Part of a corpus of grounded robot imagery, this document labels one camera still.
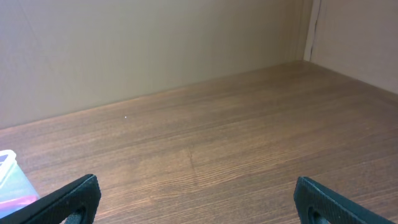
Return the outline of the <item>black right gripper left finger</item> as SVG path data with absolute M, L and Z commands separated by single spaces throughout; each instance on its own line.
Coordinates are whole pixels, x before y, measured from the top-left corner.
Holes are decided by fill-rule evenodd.
M 87 174 L 1 218 L 4 224 L 92 224 L 100 203 L 97 176 Z

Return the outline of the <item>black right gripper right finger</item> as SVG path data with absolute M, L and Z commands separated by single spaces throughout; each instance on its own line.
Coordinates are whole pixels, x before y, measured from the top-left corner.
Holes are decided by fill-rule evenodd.
M 301 224 L 394 224 L 309 177 L 297 179 L 294 202 Z

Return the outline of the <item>clear plastic container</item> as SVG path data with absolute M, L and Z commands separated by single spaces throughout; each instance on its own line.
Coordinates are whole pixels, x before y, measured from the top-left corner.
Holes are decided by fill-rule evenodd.
M 25 173 L 16 161 L 16 153 L 10 149 L 1 151 L 1 202 L 27 195 L 38 196 Z M 16 212 L 23 207 L 1 210 L 1 218 Z

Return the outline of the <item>red handled snips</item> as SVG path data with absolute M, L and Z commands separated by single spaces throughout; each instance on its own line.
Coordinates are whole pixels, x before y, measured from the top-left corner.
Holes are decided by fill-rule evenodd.
M 10 210 L 20 207 L 25 207 L 37 201 L 39 198 L 35 195 L 27 195 L 19 198 L 5 200 L 0 203 L 1 210 Z

